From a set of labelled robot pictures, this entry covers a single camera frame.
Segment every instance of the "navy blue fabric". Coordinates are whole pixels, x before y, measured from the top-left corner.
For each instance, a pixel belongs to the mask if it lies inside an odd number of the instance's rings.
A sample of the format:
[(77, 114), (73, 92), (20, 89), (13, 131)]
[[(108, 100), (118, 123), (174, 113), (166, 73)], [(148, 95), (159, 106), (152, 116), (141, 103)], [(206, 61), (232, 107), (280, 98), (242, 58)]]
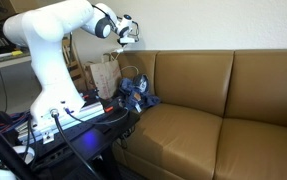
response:
[[(148, 108), (161, 102), (159, 97), (151, 95), (149, 92), (140, 92), (140, 89), (135, 87), (133, 81), (128, 78), (123, 78), (121, 80), (119, 93), (125, 101), (126, 108), (129, 110), (136, 109), (136, 104), (139, 104), (140, 108)], [(136, 93), (141, 96), (139, 101), (135, 98)]]

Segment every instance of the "couch cushion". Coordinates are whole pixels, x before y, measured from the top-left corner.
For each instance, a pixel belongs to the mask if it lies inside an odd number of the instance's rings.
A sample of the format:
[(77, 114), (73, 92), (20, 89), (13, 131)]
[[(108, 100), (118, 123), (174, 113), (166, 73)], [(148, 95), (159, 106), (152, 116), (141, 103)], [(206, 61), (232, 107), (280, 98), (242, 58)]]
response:
[(182, 180), (182, 177), (173, 174), (170, 171), (167, 171), (159, 166), (152, 164), (151, 162), (146, 161), (136, 155), (124, 151), (126, 156), (126, 161), (131, 165), (132, 169), (139, 169), (141, 174), (149, 177), (147, 179), (151, 180)]
[(215, 179), (287, 179), (287, 128), (224, 119)]
[(155, 91), (162, 102), (223, 116), (233, 51), (162, 51)]
[[(142, 114), (126, 151), (183, 179), (212, 179), (221, 122), (216, 115), (162, 103)], [(128, 153), (129, 167), (153, 179), (151, 168)]]
[(150, 93), (154, 94), (154, 68), (155, 57), (158, 51), (127, 51), (118, 56), (118, 61), (122, 77), (133, 79), (137, 74), (135, 68), (139, 70), (140, 74), (146, 74), (149, 78)]
[(225, 117), (287, 126), (287, 50), (235, 52)]

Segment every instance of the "black table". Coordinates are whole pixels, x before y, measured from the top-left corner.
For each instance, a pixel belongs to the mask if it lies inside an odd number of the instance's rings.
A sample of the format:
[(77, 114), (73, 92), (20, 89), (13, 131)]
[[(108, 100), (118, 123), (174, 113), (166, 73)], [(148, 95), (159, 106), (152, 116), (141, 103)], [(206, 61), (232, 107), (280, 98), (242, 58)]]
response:
[[(64, 130), (65, 136), (84, 159), (94, 166), (100, 165), (100, 171), (103, 167), (105, 171), (102, 174), (106, 179), (122, 179), (111, 146), (116, 139), (135, 125), (139, 115), (119, 109), (107, 117), (99, 117), (101, 118), (99, 122), (110, 122), (123, 116), (124, 118), (114, 123), (99, 125), (80, 123)], [(82, 169), (81, 161), (74, 156), (60, 136), (56, 133), (54, 142), (45, 145), (41, 141), (31, 145), (32, 148), (37, 148), (37, 160), (33, 171), (41, 179), (63, 179), (64, 177), (71, 179), (73, 173)], [(101, 161), (96, 158), (99, 155), (102, 157)]]

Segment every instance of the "brown paper bag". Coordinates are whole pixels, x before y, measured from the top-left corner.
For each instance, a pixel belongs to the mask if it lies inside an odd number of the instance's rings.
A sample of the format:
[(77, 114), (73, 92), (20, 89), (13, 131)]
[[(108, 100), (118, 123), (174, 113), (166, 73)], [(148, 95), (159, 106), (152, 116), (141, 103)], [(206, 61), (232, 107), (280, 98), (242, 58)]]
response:
[(121, 80), (118, 61), (109, 60), (102, 63), (86, 62), (84, 69), (89, 88), (97, 88), (100, 98), (109, 99), (115, 94)]

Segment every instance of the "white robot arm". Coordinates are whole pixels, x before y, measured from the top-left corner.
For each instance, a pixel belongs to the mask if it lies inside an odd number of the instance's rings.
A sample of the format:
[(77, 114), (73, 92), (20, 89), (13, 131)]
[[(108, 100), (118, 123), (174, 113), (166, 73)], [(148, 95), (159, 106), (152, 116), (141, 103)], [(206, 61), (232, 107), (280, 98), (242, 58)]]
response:
[(77, 28), (105, 38), (112, 30), (120, 43), (134, 43), (128, 37), (132, 30), (129, 16), (119, 22), (114, 12), (104, 4), (93, 6), (87, 0), (66, 0), (9, 18), (5, 36), (19, 46), (29, 47), (32, 68), (42, 86), (42, 92), (31, 106), (36, 129), (55, 126), (51, 111), (67, 118), (65, 109), (78, 113), (84, 100), (76, 90), (62, 55), (62, 39)]
[(96, 35), (100, 38), (106, 38), (110, 30), (120, 36), (118, 42), (123, 44), (134, 43), (137, 40), (129, 37), (132, 31), (132, 18), (129, 15), (124, 15), (123, 18), (118, 18), (115, 13), (105, 4), (99, 3), (94, 6), (93, 17), (87, 22), (82, 29)]

